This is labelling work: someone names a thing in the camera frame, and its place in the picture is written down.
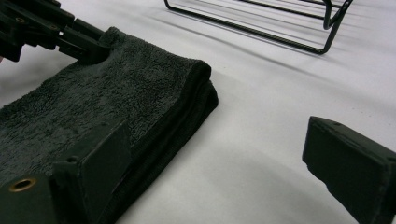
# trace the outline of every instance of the black plastic part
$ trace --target black plastic part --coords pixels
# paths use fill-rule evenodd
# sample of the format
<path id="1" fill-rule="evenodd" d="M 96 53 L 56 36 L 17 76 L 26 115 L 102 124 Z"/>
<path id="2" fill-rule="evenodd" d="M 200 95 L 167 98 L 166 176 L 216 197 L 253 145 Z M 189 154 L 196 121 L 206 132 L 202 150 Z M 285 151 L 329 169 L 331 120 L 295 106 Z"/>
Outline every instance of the black plastic part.
<path id="1" fill-rule="evenodd" d="M 126 122 L 115 119 L 84 136 L 53 163 L 64 197 L 88 223 L 96 223 L 131 163 Z"/>
<path id="2" fill-rule="evenodd" d="M 110 52 L 98 40 L 103 32 L 60 9 L 51 0 L 0 0 L 0 56 L 13 62 L 24 44 L 45 49 L 60 47 L 82 63 L 99 63 Z"/>
<path id="3" fill-rule="evenodd" d="M 243 26 L 243 25 L 239 25 L 234 22 L 225 21 L 225 20 L 214 18 L 214 17 L 206 16 L 204 14 L 193 12 L 193 11 L 183 9 L 180 7 L 173 7 L 169 4 L 168 0 L 163 0 L 163 1 L 165 2 L 165 5 L 167 8 L 169 8 L 170 10 L 175 11 L 177 13 L 186 14 L 188 16 L 192 16 L 192 17 L 195 17 L 195 18 L 198 18 L 201 20 L 205 20 L 205 21 L 211 21 L 211 22 L 214 22 L 214 23 L 226 26 L 226 27 L 230 27 L 230 28 L 238 30 L 238 31 L 242 31 L 242 32 L 245 32 L 245 33 L 248 33 L 251 35 L 261 37 L 261 38 L 269 39 L 269 40 L 272 40 L 277 43 L 281 43 L 283 45 L 290 46 L 293 48 L 301 49 L 301 50 L 308 51 L 308 52 L 315 53 L 315 54 L 324 54 L 327 51 L 329 51 L 330 46 L 332 45 L 332 42 L 334 41 L 335 35 L 337 34 L 338 28 L 340 27 L 341 22 L 347 13 L 347 9 L 349 8 L 349 6 L 351 5 L 353 0 L 346 0 L 342 6 L 335 6 L 335 7 L 339 7 L 339 9 L 332 18 L 331 18 L 331 14 L 332 14 L 332 8 L 334 6 L 332 5 L 331 0 L 322 0 L 322 2 L 321 2 L 321 5 L 324 5 L 326 7 L 324 17 L 317 17 L 314 15 L 300 12 L 300 11 L 285 9 L 283 7 L 275 7 L 272 5 L 254 2 L 254 1 L 239 0 L 239 1 L 243 1 L 248 4 L 260 5 L 261 7 L 270 7 L 275 10 L 287 11 L 289 13 L 323 20 L 323 28 L 325 30 L 332 28 L 329 32 L 329 36 L 326 40 L 326 43 L 323 46 L 323 49 L 314 48 L 314 47 L 311 47 L 311 46 L 308 46 L 308 45 L 305 45 L 305 44 L 302 44 L 302 43 L 299 43 L 299 42 L 296 42 L 296 41 L 293 41 L 293 40 L 290 40 L 290 39 L 287 39 L 287 38 L 284 38 L 284 37 L 281 37 L 278 35 L 271 35 L 269 33 L 255 30 L 255 29 Z M 305 2 L 316 4 L 316 5 L 319 4 L 319 2 L 317 2 L 317 1 L 305 1 Z"/>
<path id="4" fill-rule="evenodd" d="M 45 175 L 27 175 L 0 188 L 2 224 L 57 224 L 50 182 Z"/>
<path id="5" fill-rule="evenodd" d="M 303 161 L 360 224 L 390 224 L 396 153 L 338 122 L 311 117 Z"/>

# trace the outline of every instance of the white table surface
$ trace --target white table surface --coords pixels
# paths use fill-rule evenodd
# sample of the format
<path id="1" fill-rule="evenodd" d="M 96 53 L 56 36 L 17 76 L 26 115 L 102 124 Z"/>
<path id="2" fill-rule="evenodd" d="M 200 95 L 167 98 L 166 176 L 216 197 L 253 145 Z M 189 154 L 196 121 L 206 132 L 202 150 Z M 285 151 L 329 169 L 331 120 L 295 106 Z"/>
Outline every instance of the white table surface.
<path id="1" fill-rule="evenodd" d="M 305 134 L 310 116 L 323 117 L 396 150 L 396 1 L 355 0 L 323 56 L 179 16 L 162 0 L 61 2 L 213 69 L 219 107 L 119 224 L 357 223 L 302 162 Z M 0 107 L 74 61 L 24 47 L 19 63 L 0 63 Z"/>

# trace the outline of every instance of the brass insert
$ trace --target brass insert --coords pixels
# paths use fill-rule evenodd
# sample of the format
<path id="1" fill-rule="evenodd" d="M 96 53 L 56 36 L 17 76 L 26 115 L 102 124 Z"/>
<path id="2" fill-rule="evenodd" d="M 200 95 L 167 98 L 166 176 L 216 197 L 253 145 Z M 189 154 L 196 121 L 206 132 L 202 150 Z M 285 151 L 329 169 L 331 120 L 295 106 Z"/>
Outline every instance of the brass insert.
<path id="1" fill-rule="evenodd" d="M 35 183 L 36 180 L 34 178 L 25 178 L 11 185 L 8 190 L 11 192 L 21 192 L 31 188 Z"/>
<path id="2" fill-rule="evenodd" d="M 19 17 L 15 18 L 15 20 L 16 20 L 16 21 L 18 21 L 18 22 L 21 22 L 21 23 L 24 23 L 24 22 L 25 22 L 25 20 L 24 20 L 24 19 L 22 19 L 22 18 L 19 18 Z"/>

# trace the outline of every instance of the folded towel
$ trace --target folded towel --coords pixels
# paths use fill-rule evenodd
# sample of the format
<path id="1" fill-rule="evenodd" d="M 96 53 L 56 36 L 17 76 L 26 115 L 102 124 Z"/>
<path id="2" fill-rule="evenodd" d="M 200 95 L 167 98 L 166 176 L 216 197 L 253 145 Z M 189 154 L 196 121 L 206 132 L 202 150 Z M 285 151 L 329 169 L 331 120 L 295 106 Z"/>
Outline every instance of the folded towel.
<path id="1" fill-rule="evenodd" d="M 209 81 L 211 68 L 202 61 L 116 28 L 100 42 L 111 47 L 105 61 L 73 63 L 0 110 L 0 187 L 19 176 L 54 176 L 52 164 L 84 136 L 124 120 L 128 165 L 112 180 L 117 185 L 104 209 L 83 206 L 87 222 L 113 223 L 191 138 L 218 97 Z"/>

